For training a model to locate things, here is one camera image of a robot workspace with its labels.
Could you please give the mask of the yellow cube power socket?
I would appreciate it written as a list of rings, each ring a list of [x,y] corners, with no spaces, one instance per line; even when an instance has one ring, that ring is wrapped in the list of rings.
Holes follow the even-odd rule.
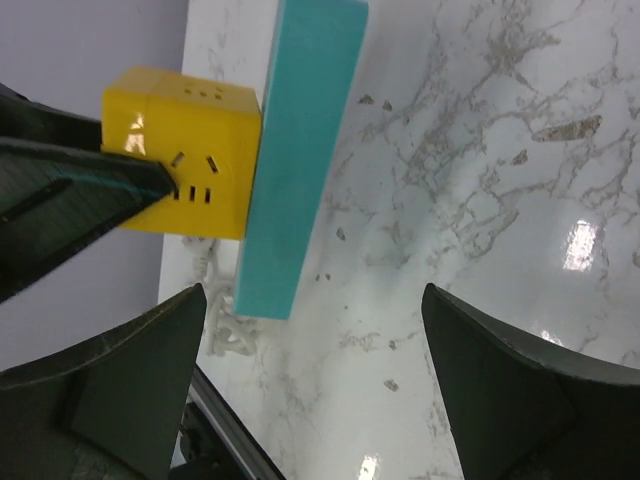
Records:
[[[134,67],[104,90],[101,124],[103,151],[159,162],[176,184],[124,228],[244,238],[262,128],[253,89]]]

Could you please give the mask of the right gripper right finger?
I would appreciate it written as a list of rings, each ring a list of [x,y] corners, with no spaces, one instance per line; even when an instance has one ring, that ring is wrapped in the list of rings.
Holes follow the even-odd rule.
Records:
[[[638,478],[638,370],[546,341],[433,283],[422,318],[465,478]]]

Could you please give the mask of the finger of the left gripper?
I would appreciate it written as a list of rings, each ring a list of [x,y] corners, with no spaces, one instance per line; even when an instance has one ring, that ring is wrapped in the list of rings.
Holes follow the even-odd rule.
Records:
[[[1,298],[177,189],[158,162],[106,153],[99,121],[1,88]]]

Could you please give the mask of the teal power strip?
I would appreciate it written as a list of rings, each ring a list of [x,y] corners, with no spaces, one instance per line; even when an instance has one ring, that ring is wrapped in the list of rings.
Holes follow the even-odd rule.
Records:
[[[233,309],[290,316],[368,21],[364,1],[282,1]]]

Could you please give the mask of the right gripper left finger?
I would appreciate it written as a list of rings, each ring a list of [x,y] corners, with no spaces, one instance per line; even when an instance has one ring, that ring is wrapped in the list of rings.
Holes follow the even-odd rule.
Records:
[[[2,371],[2,478],[167,478],[205,310],[202,286],[192,286],[125,324]]]

